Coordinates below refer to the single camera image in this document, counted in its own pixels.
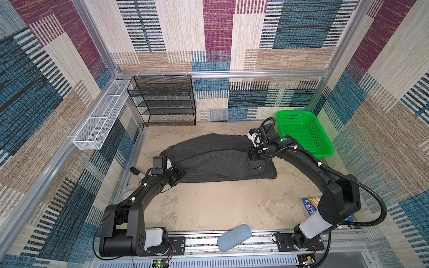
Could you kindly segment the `dark pinstriped long sleeve shirt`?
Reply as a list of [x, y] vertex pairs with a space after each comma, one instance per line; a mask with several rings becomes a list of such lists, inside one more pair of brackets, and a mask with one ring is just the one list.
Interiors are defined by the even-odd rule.
[[161, 153], [183, 173], [181, 183], [275, 179], [272, 160], [252, 160], [246, 136], [207, 134], [168, 147]]

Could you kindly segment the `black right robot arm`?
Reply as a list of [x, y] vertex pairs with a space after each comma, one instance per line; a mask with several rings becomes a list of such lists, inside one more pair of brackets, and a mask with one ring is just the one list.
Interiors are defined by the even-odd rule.
[[340, 222], [360, 210], [359, 186], [352, 175], [342, 178], [328, 172], [327, 166], [297, 140], [279, 136], [273, 124], [252, 128], [248, 139], [252, 142], [251, 160], [283, 159], [308, 177], [322, 193], [316, 212], [294, 228], [292, 239], [297, 250], [307, 250], [317, 236], [334, 230]]

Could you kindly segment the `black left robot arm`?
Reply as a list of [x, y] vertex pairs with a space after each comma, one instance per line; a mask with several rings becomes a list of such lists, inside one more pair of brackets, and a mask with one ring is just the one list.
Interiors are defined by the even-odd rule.
[[171, 164], [166, 156], [154, 157], [153, 167], [146, 173], [135, 167], [131, 167], [130, 172], [140, 178], [139, 187], [122, 202], [106, 207], [99, 227], [99, 249], [95, 252], [100, 260], [166, 256], [173, 251], [166, 228], [147, 229], [144, 212], [157, 195], [166, 191], [167, 185], [176, 186], [185, 172]]

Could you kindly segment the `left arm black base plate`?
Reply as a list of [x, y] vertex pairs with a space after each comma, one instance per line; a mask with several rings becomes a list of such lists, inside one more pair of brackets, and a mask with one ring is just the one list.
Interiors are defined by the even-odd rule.
[[165, 256], [183, 256], [185, 254], [186, 238], [184, 236], [169, 237], [168, 250]]

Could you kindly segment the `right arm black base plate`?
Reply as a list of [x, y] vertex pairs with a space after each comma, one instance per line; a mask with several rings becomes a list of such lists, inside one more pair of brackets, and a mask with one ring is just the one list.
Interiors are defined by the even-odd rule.
[[308, 239], [305, 236], [295, 238], [294, 233], [272, 234], [271, 240], [277, 245], [279, 252], [324, 251], [325, 246], [320, 236]]

